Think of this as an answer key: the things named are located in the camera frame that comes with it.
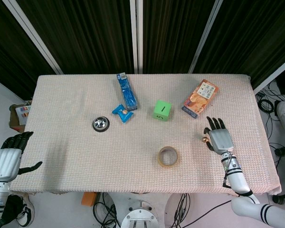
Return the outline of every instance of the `small ball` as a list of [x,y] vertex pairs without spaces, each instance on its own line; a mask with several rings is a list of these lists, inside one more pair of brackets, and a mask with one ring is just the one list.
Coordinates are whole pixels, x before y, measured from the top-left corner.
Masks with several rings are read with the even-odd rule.
[[206,143],[206,142],[208,142],[209,141],[209,139],[208,139],[208,137],[203,137],[202,139],[201,139],[202,141],[203,141],[203,143]]

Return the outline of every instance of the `orange snack box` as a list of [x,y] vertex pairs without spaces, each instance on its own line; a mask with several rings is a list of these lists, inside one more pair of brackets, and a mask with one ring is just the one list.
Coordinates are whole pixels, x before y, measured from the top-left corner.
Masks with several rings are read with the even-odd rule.
[[203,79],[199,86],[187,98],[181,109],[196,119],[213,99],[218,90],[219,88],[216,85]]

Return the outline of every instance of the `masking tape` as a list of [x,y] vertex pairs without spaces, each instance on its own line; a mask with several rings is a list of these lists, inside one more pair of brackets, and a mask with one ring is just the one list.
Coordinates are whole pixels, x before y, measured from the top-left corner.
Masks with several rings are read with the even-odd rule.
[[[176,159],[175,159],[175,162],[174,162],[173,164],[167,165],[167,164],[164,164],[164,163],[161,161],[161,153],[162,153],[163,151],[172,151],[172,152],[175,153]],[[159,163],[162,167],[170,168],[170,167],[173,167],[173,166],[177,163],[177,161],[179,160],[179,157],[180,157],[180,156],[179,156],[179,153],[178,153],[178,151],[177,151],[175,148],[173,148],[173,147],[171,147],[171,146],[165,146],[165,147],[161,148],[161,150],[158,152],[157,161],[158,161],[158,163]]]

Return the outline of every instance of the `white shoe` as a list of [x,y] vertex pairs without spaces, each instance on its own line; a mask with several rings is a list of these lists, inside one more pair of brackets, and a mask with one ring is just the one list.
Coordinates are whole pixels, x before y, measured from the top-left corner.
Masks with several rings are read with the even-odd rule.
[[281,101],[276,108],[276,113],[280,118],[281,124],[285,130],[285,101]]
[[34,220],[35,209],[33,204],[29,201],[29,195],[27,193],[17,192],[17,195],[22,197],[23,209],[22,212],[18,214],[16,221],[21,227],[27,227]]

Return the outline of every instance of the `colorful box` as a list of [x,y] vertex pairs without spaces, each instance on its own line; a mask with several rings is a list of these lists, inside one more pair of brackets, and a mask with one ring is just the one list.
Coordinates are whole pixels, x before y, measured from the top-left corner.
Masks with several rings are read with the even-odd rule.
[[132,92],[130,83],[127,79],[125,72],[117,74],[117,79],[122,90],[125,106],[128,111],[133,111],[137,109],[137,102]]
[[181,109],[193,118],[197,118],[213,99],[218,89],[219,88],[216,85],[203,79],[199,86],[185,101],[184,106]]
[[171,109],[171,104],[165,101],[158,100],[156,102],[153,118],[167,121]]

